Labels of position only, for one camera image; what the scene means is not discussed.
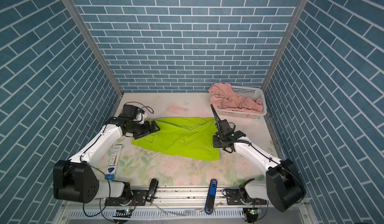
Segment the lime green shorts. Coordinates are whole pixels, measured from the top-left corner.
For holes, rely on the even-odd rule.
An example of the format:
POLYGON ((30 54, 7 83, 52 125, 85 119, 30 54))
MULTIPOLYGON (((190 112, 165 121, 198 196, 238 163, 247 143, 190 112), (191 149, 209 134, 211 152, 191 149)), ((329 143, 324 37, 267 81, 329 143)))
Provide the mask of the lime green shorts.
POLYGON ((155 120, 160 130, 138 140, 134 146, 170 156, 201 161, 218 161, 220 153, 213 147, 217 132, 214 118, 168 117, 155 120))

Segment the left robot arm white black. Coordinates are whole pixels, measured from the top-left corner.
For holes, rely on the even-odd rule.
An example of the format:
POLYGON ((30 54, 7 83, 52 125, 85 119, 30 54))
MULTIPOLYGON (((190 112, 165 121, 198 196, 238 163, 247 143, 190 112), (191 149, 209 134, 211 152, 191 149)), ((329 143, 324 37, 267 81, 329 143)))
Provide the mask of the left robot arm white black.
POLYGON ((96 164, 103 154, 122 136, 132 134, 135 140, 160 131, 155 121, 134 122, 111 117, 101 131, 68 160, 59 160, 53 167, 53 195, 57 200, 87 204, 94 199, 117 199, 121 206, 132 203, 129 183, 98 180, 96 164))

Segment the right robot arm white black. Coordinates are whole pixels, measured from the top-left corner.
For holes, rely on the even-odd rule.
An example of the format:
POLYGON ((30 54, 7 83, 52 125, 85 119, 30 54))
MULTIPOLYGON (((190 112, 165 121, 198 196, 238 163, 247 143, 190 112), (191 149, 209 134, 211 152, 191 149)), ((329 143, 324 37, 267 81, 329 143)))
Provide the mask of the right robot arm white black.
POLYGON ((249 179, 239 186, 241 199, 249 202, 262 199, 272 203, 280 212, 285 212, 292 205, 301 202, 306 196, 304 184, 298 168, 290 159, 276 158, 254 144, 241 131, 227 135, 216 133, 213 136, 214 148, 230 148, 247 158, 265 174, 265 182, 249 179))

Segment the pink shorts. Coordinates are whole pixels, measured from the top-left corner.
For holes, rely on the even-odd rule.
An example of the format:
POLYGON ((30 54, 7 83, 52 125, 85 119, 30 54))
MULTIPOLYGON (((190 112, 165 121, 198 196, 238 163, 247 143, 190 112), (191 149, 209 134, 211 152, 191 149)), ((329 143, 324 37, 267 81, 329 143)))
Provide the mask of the pink shorts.
POLYGON ((264 101, 254 101, 250 97, 242 97, 232 90, 231 84, 213 84, 208 92, 212 95, 210 104, 214 108, 225 111, 261 114, 264 112, 264 101))

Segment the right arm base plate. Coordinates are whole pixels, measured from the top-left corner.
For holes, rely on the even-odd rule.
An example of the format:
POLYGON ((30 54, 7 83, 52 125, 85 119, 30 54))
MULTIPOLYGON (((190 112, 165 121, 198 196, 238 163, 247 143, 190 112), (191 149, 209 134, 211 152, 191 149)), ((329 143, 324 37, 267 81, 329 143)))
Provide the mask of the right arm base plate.
POLYGON ((251 199, 247 194, 243 193, 239 189, 230 189, 226 188, 222 190, 227 205, 236 206, 236 205, 266 205, 267 201, 263 199, 251 199))

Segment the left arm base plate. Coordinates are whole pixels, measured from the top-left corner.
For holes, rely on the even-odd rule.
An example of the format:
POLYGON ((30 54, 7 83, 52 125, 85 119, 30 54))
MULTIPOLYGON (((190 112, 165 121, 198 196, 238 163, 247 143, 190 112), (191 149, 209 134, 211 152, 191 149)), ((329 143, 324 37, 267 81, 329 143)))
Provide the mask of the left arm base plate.
POLYGON ((130 198, 109 198, 105 201, 107 207, 142 207, 147 202, 148 190, 132 190, 130 198))

